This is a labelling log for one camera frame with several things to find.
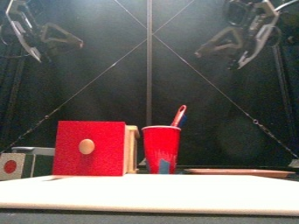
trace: wooden knob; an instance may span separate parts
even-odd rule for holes
[[[94,144],[91,140],[83,139],[78,143],[78,151],[81,154],[87,155],[94,150]]]

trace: small box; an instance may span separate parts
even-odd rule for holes
[[[50,175],[51,160],[53,156],[2,153],[0,157],[0,180]]]
[[[136,133],[124,122],[59,121],[51,174],[122,176],[128,166],[132,172],[136,167],[128,160],[134,158],[136,148],[129,154],[129,147],[136,147]]]
[[[53,156],[54,148],[17,146],[11,148],[11,153],[35,154]]]

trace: red dot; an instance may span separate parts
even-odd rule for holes
[[[7,160],[3,164],[3,172],[11,173],[15,169],[15,162],[13,160]]]

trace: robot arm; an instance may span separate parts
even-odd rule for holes
[[[228,69],[240,69],[261,51],[276,26],[278,13],[266,0],[260,3],[229,0],[226,17],[230,26],[201,45],[194,55],[200,57],[222,50],[229,51],[232,60]]]
[[[82,41],[55,24],[38,25],[34,18],[41,13],[38,1],[11,0],[5,15],[25,51],[41,62],[59,53],[82,47]]]

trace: red box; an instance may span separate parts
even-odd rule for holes
[[[58,122],[53,175],[122,176],[126,173],[128,128],[124,122]],[[79,152],[82,140],[94,150]]]

